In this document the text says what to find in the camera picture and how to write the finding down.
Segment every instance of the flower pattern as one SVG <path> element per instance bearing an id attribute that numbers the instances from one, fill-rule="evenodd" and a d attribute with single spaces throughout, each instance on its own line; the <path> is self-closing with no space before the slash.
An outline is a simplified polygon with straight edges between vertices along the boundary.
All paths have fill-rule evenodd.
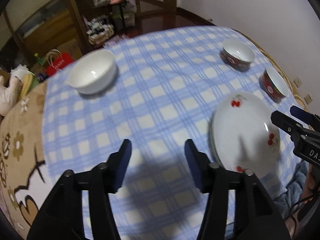
<path id="1" fill-rule="evenodd" d="M 10 134 L 7 133 L 4 140 L 2 141 L 2 152 L 5 160 L 8 159 L 10 154 Z"/>
<path id="2" fill-rule="evenodd" d="M 43 106 L 44 106 L 44 95 L 38 95 L 36 98 L 36 104 L 40 107 L 39 113 L 43 113 Z"/>
<path id="3" fill-rule="evenodd" d="M 30 98 L 27 97 L 27 98 L 25 98 L 24 100 L 21 100 L 21 101 L 20 101 L 21 109 L 20 109 L 19 114 L 22 114 L 24 111 L 25 111 L 25 112 L 28 111 L 28 106 L 27 106 L 27 104 L 28 104 L 29 100 L 30 100 Z"/>
<path id="4" fill-rule="evenodd" d="M 4 187 L 7 187 L 7 174 L 3 159 L 0 160 L 0 178 Z"/>
<path id="5" fill-rule="evenodd" d="M 20 156 L 22 156 L 23 154 L 23 143 L 24 140 L 24 136 L 23 134 L 21 134 L 19 131 L 16 134 L 16 137 L 13 140 L 13 156 L 15 158 L 17 158 L 17 160 L 19 161 Z"/>
<path id="6" fill-rule="evenodd" d="M 20 223 L 18 223 L 18 222 L 17 222 L 17 226 L 18 226 L 21 230 L 24 230 L 24 227 L 23 227 Z"/>
<path id="7" fill-rule="evenodd" d="M 11 204 L 12 206 L 14 207 L 14 209 L 17 209 L 19 207 L 19 204 L 17 202 L 17 198 L 14 194 L 14 190 L 11 189 L 11 187 L 8 188 L 8 195 L 9 195 L 9 198 L 11 200 Z"/>

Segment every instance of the red and white bowl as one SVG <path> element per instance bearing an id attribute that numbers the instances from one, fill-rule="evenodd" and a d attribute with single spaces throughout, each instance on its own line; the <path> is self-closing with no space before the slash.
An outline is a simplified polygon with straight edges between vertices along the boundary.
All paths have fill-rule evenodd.
<path id="1" fill-rule="evenodd" d="M 255 59 L 254 51 L 247 44 L 239 40 L 224 40 L 222 47 L 227 60 L 233 65 L 249 65 Z"/>
<path id="2" fill-rule="evenodd" d="M 263 73 L 263 85 L 269 95 L 275 99 L 289 96 L 289 89 L 282 76 L 273 67 Z"/>

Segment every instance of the cherry pattern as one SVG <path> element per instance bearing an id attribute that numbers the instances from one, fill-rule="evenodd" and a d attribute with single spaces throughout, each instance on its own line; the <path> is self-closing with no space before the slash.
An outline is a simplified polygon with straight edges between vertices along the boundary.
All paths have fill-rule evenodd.
<path id="1" fill-rule="evenodd" d="M 231 100 L 232 107 L 240 107 L 243 100 L 246 100 L 242 95 L 238 94 Z"/>
<path id="2" fill-rule="evenodd" d="M 268 140 L 268 145 L 272 146 L 272 145 L 275 145 L 277 146 L 278 145 L 278 142 L 279 140 L 277 138 L 275 138 L 275 135 L 273 133 L 270 133 L 269 134 L 269 140 Z"/>
<path id="3" fill-rule="evenodd" d="M 244 172 L 244 169 L 241 168 L 240 166 L 236 166 L 236 171 L 238 171 L 238 172 Z"/>

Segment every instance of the cardboard box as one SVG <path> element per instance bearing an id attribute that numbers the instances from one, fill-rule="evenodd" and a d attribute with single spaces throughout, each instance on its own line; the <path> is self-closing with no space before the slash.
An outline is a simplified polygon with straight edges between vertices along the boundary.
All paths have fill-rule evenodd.
<path id="1" fill-rule="evenodd" d="M 6 87 L 9 84 L 10 73 L 0 69 L 0 76 L 4 77 L 4 86 Z"/>
<path id="2" fill-rule="evenodd" d="M 78 60 L 83 56 L 76 39 L 72 39 L 71 41 L 67 41 L 66 43 L 59 45 L 57 50 L 61 53 L 69 53 L 73 60 Z"/>

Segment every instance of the shopping bag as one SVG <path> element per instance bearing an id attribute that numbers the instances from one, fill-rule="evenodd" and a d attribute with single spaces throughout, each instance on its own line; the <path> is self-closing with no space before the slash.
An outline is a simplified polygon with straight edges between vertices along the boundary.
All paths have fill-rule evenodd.
<path id="1" fill-rule="evenodd" d="M 45 73 L 48 76 L 52 76 L 58 70 L 63 69 L 64 67 L 73 62 L 73 59 L 69 53 L 61 53 L 57 49 L 49 51 L 46 55 L 46 60 L 49 63 L 49 67 L 47 67 L 47 69 L 45 70 Z"/>

